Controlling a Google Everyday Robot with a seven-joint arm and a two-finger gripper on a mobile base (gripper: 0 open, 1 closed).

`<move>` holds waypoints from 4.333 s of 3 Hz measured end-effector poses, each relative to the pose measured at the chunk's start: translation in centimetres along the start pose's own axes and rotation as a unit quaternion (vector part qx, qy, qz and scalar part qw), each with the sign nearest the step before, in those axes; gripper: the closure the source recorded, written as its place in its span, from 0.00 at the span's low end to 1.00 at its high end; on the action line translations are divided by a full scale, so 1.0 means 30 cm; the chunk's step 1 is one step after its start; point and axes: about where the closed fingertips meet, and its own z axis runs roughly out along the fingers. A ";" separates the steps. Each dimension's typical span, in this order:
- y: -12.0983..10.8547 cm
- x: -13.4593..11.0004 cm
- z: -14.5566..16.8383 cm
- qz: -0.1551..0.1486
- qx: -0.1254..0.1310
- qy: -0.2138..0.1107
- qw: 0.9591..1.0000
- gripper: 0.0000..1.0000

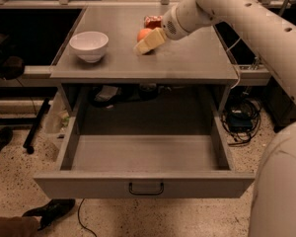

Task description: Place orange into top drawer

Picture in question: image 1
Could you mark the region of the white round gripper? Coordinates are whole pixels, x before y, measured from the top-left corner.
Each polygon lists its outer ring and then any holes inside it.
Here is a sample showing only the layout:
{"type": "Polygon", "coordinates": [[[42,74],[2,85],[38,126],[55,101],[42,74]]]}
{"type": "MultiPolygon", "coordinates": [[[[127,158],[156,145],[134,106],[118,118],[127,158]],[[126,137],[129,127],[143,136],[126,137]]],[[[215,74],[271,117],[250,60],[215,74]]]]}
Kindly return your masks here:
{"type": "Polygon", "coordinates": [[[190,19],[186,11],[176,5],[166,12],[162,17],[162,29],[151,29],[151,32],[141,41],[138,41],[133,51],[137,55],[145,54],[170,40],[180,40],[190,34],[190,19]]]}

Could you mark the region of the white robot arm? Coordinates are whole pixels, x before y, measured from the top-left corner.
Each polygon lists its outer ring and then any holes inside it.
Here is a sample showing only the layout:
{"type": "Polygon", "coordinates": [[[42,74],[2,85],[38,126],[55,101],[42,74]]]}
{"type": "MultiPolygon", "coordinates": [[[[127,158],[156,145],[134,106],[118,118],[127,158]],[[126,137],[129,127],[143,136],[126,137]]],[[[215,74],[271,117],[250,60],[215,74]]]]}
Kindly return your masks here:
{"type": "MultiPolygon", "coordinates": [[[[183,0],[162,17],[161,27],[134,48],[144,54],[166,40],[225,22],[259,57],[296,105],[296,26],[256,0],[183,0]]],[[[249,237],[296,237],[296,121],[269,142],[259,163],[249,237]]]]}

